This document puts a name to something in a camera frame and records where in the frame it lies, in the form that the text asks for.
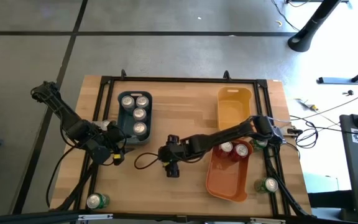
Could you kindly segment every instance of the can lid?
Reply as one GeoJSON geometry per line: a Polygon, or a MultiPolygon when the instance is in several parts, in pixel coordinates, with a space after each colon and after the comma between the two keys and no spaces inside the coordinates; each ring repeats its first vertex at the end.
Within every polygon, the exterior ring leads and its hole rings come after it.
{"type": "Polygon", "coordinates": [[[266,178],[265,186],[270,192],[275,192],[278,189],[277,181],[271,177],[266,178]]]}
{"type": "Polygon", "coordinates": [[[146,111],[143,108],[136,108],[134,110],[134,116],[136,118],[141,118],[144,116],[144,114],[146,113],[146,111]]]}
{"type": "Polygon", "coordinates": [[[141,106],[146,105],[148,101],[149,99],[146,96],[140,96],[136,99],[136,103],[141,106]]]}
{"type": "Polygon", "coordinates": [[[267,140],[263,140],[263,141],[256,140],[256,143],[262,147],[267,146],[267,140]]]}
{"type": "Polygon", "coordinates": [[[86,200],[86,205],[90,209],[97,208],[100,205],[100,197],[97,194],[91,194],[86,200]]]}
{"type": "Polygon", "coordinates": [[[233,144],[231,142],[222,143],[219,146],[224,152],[230,152],[233,149],[233,144]]]}
{"type": "Polygon", "coordinates": [[[129,106],[133,104],[134,99],[131,96],[124,96],[121,100],[122,105],[129,106]]]}
{"type": "Polygon", "coordinates": [[[146,130],[146,124],[142,122],[137,122],[134,125],[134,132],[135,133],[143,133],[146,130]]]}
{"type": "Polygon", "coordinates": [[[245,157],[246,155],[248,155],[248,148],[243,144],[238,144],[236,146],[236,152],[239,156],[245,157]]]}
{"type": "Polygon", "coordinates": [[[107,126],[110,124],[110,121],[102,121],[102,123],[100,124],[100,128],[103,130],[103,131],[107,131],[107,126]]]}

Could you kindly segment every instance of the wooden tabletop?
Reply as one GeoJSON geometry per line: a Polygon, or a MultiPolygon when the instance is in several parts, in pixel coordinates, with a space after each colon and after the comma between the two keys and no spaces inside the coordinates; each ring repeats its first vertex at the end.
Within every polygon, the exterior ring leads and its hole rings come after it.
{"type": "MultiPolygon", "coordinates": [[[[76,112],[87,120],[92,120],[101,77],[85,76],[76,112]]],[[[100,166],[96,181],[96,192],[110,196],[111,203],[102,212],[111,213],[150,213],[175,215],[225,215],[225,216],[264,216],[272,215],[268,194],[257,194],[254,190],[255,180],[265,177],[262,153],[253,153],[249,159],[245,202],[230,202],[210,195],[205,186],[206,174],[211,153],[195,163],[179,162],[180,178],[168,178],[162,165],[156,162],[144,170],[134,167],[134,159],[143,152],[157,153],[165,144],[169,134],[181,138],[192,134],[211,134],[217,128],[217,92],[224,86],[248,88],[251,84],[228,83],[175,83],[175,82],[115,82],[109,120],[116,120],[119,103],[117,96],[123,91],[147,91],[153,96],[153,118],[151,140],[144,146],[126,154],[125,161],[119,166],[100,166]]],[[[273,110],[273,117],[289,120],[287,102],[280,81],[269,80],[268,91],[273,110]]],[[[99,119],[102,118],[105,89],[99,119]]],[[[265,105],[260,91],[263,111],[265,105]]],[[[255,97],[251,98],[251,112],[257,114],[255,97]]],[[[64,158],[58,173],[53,192],[51,208],[59,206],[77,184],[85,152],[73,150],[64,158]]],[[[282,146],[280,151],[287,188],[302,206],[311,213],[306,193],[305,181],[297,152],[282,146]]],[[[143,157],[138,166],[148,164],[154,157],[143,157]]],[[[88,184],[83,192],[81,208],[85,207],[88,184]]],[[[277,192],[279,213],[283,214],[281,196],[277,192]]]]}

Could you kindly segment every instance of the black stand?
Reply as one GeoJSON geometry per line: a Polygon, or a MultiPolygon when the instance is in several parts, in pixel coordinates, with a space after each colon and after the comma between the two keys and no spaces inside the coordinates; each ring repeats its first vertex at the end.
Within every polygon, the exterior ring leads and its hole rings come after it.
{"type": "Polygon", "coordinates": [[[353,78],[320,77],[317,82],[319,84],[358,85],[358,75],[353,78]]]}
{"type": "Polygon", "coordinates": [[[324,0],[302,30],[289,38],[288,46],[296,52],[308,51],[314,34],[340,2],[341,0],[324,0]]]}

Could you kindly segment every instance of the yellow plastic bin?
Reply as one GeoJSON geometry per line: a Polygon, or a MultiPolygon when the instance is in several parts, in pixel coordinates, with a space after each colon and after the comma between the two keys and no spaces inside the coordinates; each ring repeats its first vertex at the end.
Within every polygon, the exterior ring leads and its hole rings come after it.
{"type": "Polygon", "coordinates": [[[218,92],[218,128],[231,128],[251,115],[251,91],[241,87],[223,87],[218,92]]]}

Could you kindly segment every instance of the gray floor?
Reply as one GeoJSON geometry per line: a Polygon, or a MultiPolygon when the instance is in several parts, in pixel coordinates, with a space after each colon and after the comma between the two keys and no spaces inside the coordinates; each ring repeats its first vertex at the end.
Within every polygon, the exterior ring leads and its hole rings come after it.
{"type": "MultiPolygon", "coordinates": [[[[276,2],[298,28],[318,7],[309,3],[292,8],[276,2]]],[[[0,30],[71,31],[80,5],[79,0],[0,1],[0,30]]],[[[333,102],[347,100],[341,92],[349,87],[319,86],[315,79],[358,73],[358,33],[352,18],[348,6],[340,4],[316,34],[310,51],[302,54],[287,47],[288,37],[77,37],[62,95],[75,107],[84,75],[119,75],[122,68],[131,76],[160,77],[221,77],[229,70],[233,78],[283,80],[288,101],[315,97],[322,108],[329,108],[333,102]]],[[[96,0],[88,3],[80,30],[294,32],[276,21],[284,22],[270,0],[96,0]]],[[[68,39],[0,36],[0,138],[5,140],[0,147],[0,215],[12,208],[45,113],[45,106],[32,100],[29,91],[43,80],[56,79],[68,39]]],[[[305,113],[289,104],[291,113],[305,113]]],[[[337,119],[340,113],[357,112],[353,106],[327,116],[337,119]]],[[[323,118],[315,122],[329,125],[323,118]]],[[[335,150],[321,143],[317,149],[302,151],[302,167],[304,172],[335,176],[339,188],[348,189],[346,162],[335,169],[329,164],[320,169],[314,165],[324,149],[332,157],[343,151],[340,138],[336,142],[330,147],[335,150]]],[[[24,212],[47,210],[45,189],[63,148],[58,121],[53,118],[24,212]]]]}

